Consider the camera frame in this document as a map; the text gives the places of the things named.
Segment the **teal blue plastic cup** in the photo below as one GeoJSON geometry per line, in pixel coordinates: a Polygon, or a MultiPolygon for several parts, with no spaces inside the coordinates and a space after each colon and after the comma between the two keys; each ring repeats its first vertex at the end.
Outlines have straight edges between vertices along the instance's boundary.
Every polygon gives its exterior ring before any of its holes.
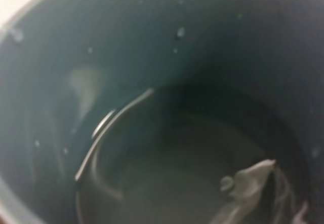
{"type": "Polygon", "coordinates": [[[1,223],[323,223],[323,0],[28,3],[1,223]]]}

